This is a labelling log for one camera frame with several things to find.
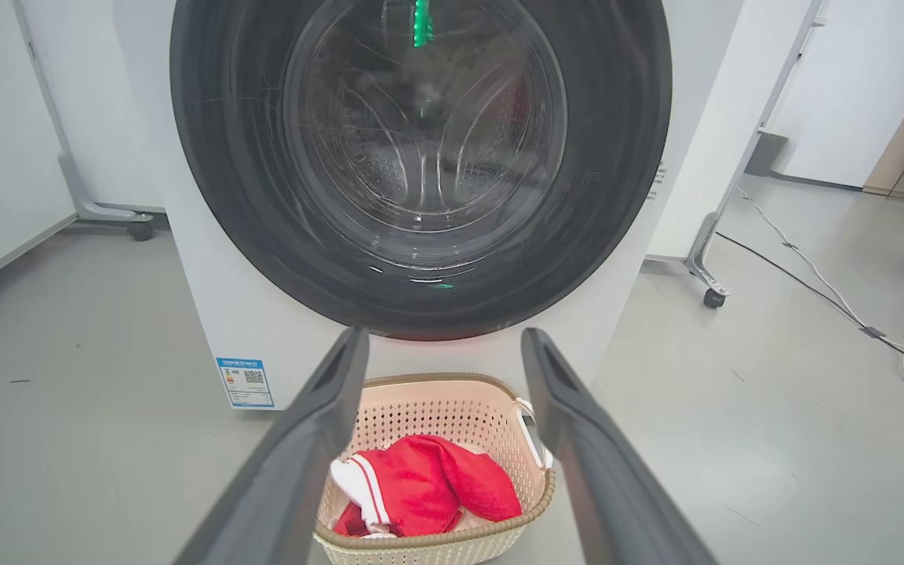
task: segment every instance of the sticker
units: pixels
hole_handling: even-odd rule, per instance
[[[233,406],[274,406],[262,361],[221,357],[215,360],[218,361],[218,372],[222,375],[222,382],[225,384],[225,390],[229,392],[229,401]]]
[[[651,184],[651,192],[647,193],[647,197],[645,201],[650,202],[658,197],[658,191],[654,190],[655,185],[662,185],[665,183],[665,178],[668,176],[668,167],[665,165],[664,161],[660,161],[658,163],[658,171],[654,174],[654,182]]]

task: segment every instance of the caster wheel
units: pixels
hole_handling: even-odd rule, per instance
[[[148,241],[151,239],[151,225],[148,225],[148,223],[133,223],[128,226],[128,233],[136,241]]]
[[[703,304],[706,305],[707,308],[722,307],[722,305],[724,305],[724,299],[726,299],[724,294],[715,293],[714,289],[707,289],[706,294],[703,294]]]

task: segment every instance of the metal stand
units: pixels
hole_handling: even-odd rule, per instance
[[[104,208],[89,197],[89,190],[86,189],[86,183],[82,182],[82,175],[79,174],[78,165],[72,158],[71,146],[68,144],[68,136],[65,135],[64,128],[61,126],[61,118],[58,117],[58,108],[54,104],[51,97],[51,89],[47,86],[47,79],[44,78],[44,69],[40,65],[40,58],[33,46],[33,35],[30,33],[30,25],[26,19],[26,12],[20,0],[13,0],[13,11],[16,12],[16,21],[19,23],[20,32],[23,40],[26,42],[27,51],[30,54],[30,62],[33,64],[33,71],[37,75],[37,83],[40,85],[40,93],[44,99],[44,106],[47,107],[47,114],[51,117],[54,124],[54,133],[58,136],[58,144],[61,146],[61,152],[58,153],[58,165],[61,165],[61,174],[64,175],[65,183],[68,185],[68,192],[71,193],[72,203],[75,204],[75,211],[81,221],[107,221],[107,222],[129,222],[128,232],[135,237],[136,240],[144,241],[151,239],[151,214],[141,214],[132,210],[121,210],[116,208]]]
[[[703,218],[703,225],[700,226],[700,232],[693,241],[692,250],[689,250],[689,257],[682,262],[689,272],[693,273],[693,276],[702,280],[704,285],[709,286],[709,290],[703,296],[703,304],[710,308],[720,308],[721,305],[724,305],[724,299],[731,295],[720,282],[717,282],[717,279],[713,278],[713,275],[710,275],[710,271],[707,271],[703,264],[707,247],[710,247],[710,239],[713,239],[714,233],[717,232],[718,218],[720,215],[717,212],[710,212],[706,218]]]

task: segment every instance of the basket handle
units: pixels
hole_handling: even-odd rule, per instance
[[[542,457],[539,457],[539,453],[535,450],[535,443],[532,441],[532,436],[528,433],[528,426],[525,425],[525,421],[521,417],[521,411],[525,410],[528,412],[528,415],[532,416],[532,421],[535,421],[535,410],[532,409],[532,403],[524,398],[516,398],[516,416],[518,417],[518,422],[521,423],[521,430],[525,433],[525,441],[528,442],[528,448],[532,451],[532,457],[535,457],[535,461],[539,465],[539,469],[543,472],[546,469],[551,468],[553,466],[553,454],[549,453],[548,448],[546,446],[542,447]]]

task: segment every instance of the white cable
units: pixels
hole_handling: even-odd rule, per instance
[[[811,270],[814,271],[815,275],[818,276],[818,280],[821,280],[821,282],[824,283],[825,286],[829,287],[829,290],[832,290],[833,294],[836,294],[836,298],[839,299],[840,303],[842,303],[843,308],[844,308],[844,310],[846,310],[847,314],[849,314],[858,324],[863,326],[863,328],[868,328],[868,325],[864,324],[863,319],[860,319],[859,317],[857,317],[856,312],[853,312],[853,308],[850,308],[850,305],[846,302],[846,299],[843,298],[843,294],[840,293],[839,290],[836,290],[835,286],[832,286],[829,284],[829,282],[828,282],[828,280],[826,280],[825,276],[822,276],[822,273],[818,271],[817,267],[815,267],[815,263],[813,261],[811,261],[810,258],[807,258],[807,255],[804,255],[803,253],[801,253],[799,248],[797,248],[797,246],[794,246],[794,244],[790,242],[790,240],[788,239],[788,237],[786,237],[786,234],[783,233],[783,230],[781,228],[776,228],[776,224],[772,223],[772,221],[771,221],[771,219],[769,219],[768,215],[765,215],[763,208],[760,208],[760,205],[756,204],[756,201],[752,200],[751,197],[749,197],[749,194],[746,194],[745,191],[742,190],[742,187],[735,186],[734,188],[738,189],[738,192],[742,193],[742,196],[744,197],[744,199],[749,201],[749,204],[753,205],[753,208],[756,208],[758,213],[761,216],[763,216],[763,219],[773,229],[776,230],[776,233],[779,234],[779,238],[783,240],[783,243],[786,243],[786,246],[788,246],[788,248],[790,250],[792,250],[794,253],[797,253],[797,255],[800,255],[800,258],[803,258],[804,262],[807,262],[807,264],[810,265]],[[878,337],[878,339],[882,340],[883,342],[893,344],[893,346],[902,349],[902,372],[904,373],[904,344],[893,342],[893,341],[889,340],[888,337],[884,337],[884,336]]]

